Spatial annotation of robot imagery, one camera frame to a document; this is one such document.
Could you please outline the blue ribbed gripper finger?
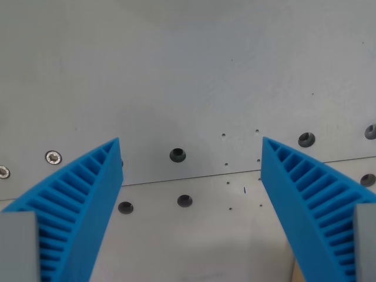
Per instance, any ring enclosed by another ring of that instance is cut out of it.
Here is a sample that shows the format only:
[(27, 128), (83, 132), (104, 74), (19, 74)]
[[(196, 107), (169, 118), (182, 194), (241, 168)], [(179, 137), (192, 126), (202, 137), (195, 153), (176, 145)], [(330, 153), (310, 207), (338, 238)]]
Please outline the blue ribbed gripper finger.
[(36, 216), (41, 281), (89, 281), (123, 183), (115, 138), (77, 158), (4, 208)]
[(306, 281), (356, 281), (353, 215), (375, 193), (264, 137), (261, 181)]

